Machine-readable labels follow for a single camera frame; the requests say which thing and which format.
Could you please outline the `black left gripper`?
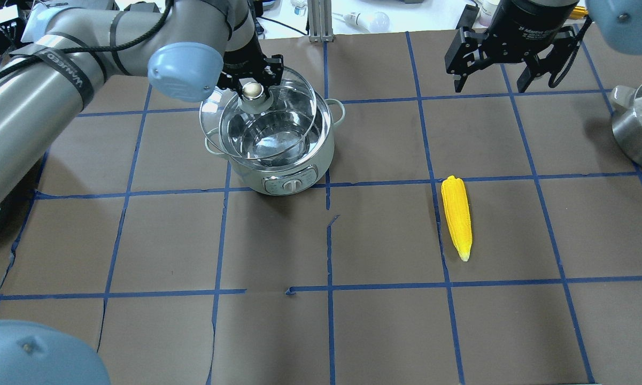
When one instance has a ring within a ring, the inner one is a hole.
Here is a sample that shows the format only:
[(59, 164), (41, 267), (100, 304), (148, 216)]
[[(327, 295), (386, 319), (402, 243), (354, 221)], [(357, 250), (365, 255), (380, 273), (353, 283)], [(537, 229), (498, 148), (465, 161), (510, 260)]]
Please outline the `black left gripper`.
[(221, 90), (243, 92), (242, 80), (251, 78), (260, 81), (265, 97), (271, 97), (270, 88), (279, 86), (284, 72), (282, 54), (265, 56), (259, 44), (259, 36), (253, 32), (244, 46), (226, 51), (223, 56), (223, 69), (216, 86)]

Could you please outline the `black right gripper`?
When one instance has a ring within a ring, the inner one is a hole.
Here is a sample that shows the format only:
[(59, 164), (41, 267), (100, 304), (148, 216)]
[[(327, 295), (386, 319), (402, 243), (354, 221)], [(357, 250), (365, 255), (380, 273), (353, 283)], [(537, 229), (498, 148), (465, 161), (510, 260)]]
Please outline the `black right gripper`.
[[(557, 88), (580, 49), (580, 34), (571, 27), (562, 28), (577, 3), (501, 1), (486, 31), (458, 27), (445, 54), (445, 70), (453, 76), (454, 91), (462, 92), (470, 75), (487, 68), (487, 58), (526, 57), (526, 68), (516, 81), (519, 93), (526, 92), (536, 78), (545, 74), (550, 74), (548, 87)], [(528, 56), (550, 45), (545, 58)]]

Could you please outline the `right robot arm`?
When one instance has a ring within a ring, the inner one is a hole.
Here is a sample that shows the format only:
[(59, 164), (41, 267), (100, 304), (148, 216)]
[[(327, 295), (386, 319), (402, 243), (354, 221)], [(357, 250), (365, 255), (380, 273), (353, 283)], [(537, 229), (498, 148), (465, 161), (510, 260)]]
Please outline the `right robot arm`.
[(520, 93), (539, 76), (550, 74), (557, 87), (576, 59), (586, 31), (597, 24), (605, 42), (626, 55), (642, 55), (642, 1), (587, 1), (579, 31), (566, 25), (576, 1), (501, 1), (482, 33), (458, 27), (445, 55), (445, 70), (460, 92), (468, 77), (492, 64), (524, 63)]

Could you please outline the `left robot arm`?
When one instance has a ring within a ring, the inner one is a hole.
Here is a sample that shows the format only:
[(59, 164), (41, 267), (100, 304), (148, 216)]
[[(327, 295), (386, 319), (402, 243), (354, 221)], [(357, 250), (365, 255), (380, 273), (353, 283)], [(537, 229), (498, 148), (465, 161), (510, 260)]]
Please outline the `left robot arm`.
[(279, 85), (282, 55), (263, 53), (248, 1), (167, 1), (162, 14), (47, 8), (32, 43), (0, 71), (0, 231), (13, 191), (114, 75), (144, 76), (167, 97), (202, 102), (242, 80)]

